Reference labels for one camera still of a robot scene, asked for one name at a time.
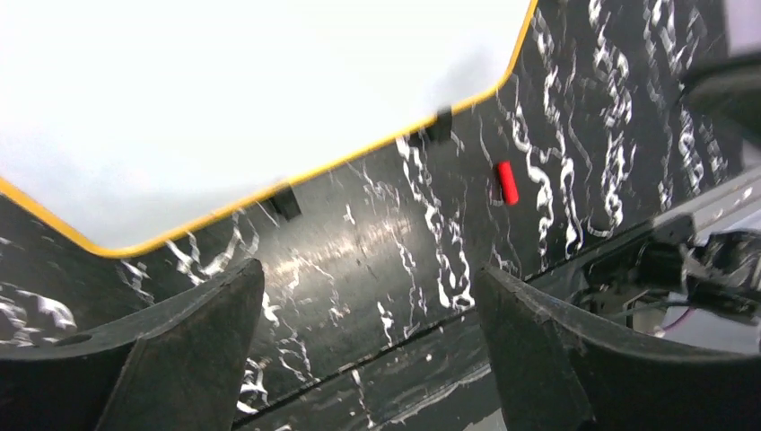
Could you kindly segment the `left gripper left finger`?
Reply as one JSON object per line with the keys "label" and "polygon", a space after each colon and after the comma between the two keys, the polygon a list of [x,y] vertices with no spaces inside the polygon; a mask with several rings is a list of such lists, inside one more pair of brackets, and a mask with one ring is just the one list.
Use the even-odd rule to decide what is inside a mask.
{"label": "left gripper left finger", "polygon": [[231,429],[264,291],[250,259],[93,330],[3,352],[2,429]]}

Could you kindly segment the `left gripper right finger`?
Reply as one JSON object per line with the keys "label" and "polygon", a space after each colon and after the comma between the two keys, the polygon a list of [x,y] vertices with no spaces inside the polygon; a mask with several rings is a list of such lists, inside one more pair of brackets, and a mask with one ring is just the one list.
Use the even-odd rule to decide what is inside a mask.
{"label": "left gripper right finger", "polygon": [[760,358],[648,336],[499,268],[474,283],[510,430],[757,430]]}

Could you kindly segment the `red marker cap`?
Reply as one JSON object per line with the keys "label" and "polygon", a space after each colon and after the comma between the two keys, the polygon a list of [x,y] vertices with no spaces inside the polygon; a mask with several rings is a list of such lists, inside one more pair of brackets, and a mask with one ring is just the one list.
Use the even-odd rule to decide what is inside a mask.
{"label": "red marker cap", "polygon": [[502,190],[503,201],[510,206],[517,205],[520,200],[518,186],[509,161],[496,164],[496,172]]}

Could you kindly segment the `yellow framed whiteboard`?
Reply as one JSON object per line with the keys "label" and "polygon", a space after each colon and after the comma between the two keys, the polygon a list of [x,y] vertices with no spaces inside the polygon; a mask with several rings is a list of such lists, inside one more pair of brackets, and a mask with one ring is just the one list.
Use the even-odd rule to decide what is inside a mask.
{"label": "yellow framed whiteboard", "polygon": [[533,1],[4,1],[1,192],[153,250],[490,98]]}

